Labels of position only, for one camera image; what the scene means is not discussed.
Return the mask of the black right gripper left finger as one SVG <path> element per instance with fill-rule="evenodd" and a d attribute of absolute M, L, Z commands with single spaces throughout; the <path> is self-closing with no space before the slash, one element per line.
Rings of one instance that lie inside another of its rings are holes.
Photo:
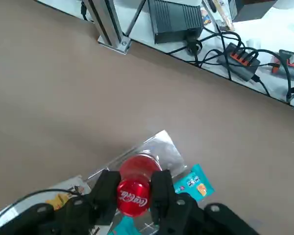
<path fill-rule="evenodd" d="M 32 205 L 0 227 L 0 235 L 87 235 L 95 225 L 108 226 L 117 210 L 118 171 L 104 169 L 91 192 L 73 192 L 64 206 Z"/>

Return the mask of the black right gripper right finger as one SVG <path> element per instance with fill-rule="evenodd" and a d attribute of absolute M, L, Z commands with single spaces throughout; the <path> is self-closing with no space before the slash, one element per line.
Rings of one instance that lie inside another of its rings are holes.
<path fill-rule="evenodd" d="M 258 234 L 224 204 L 201 209 L 190 194 L 175 193 L 169 170 L 153 172 L 150 185 L 150 212 L 158 235 Z"/>

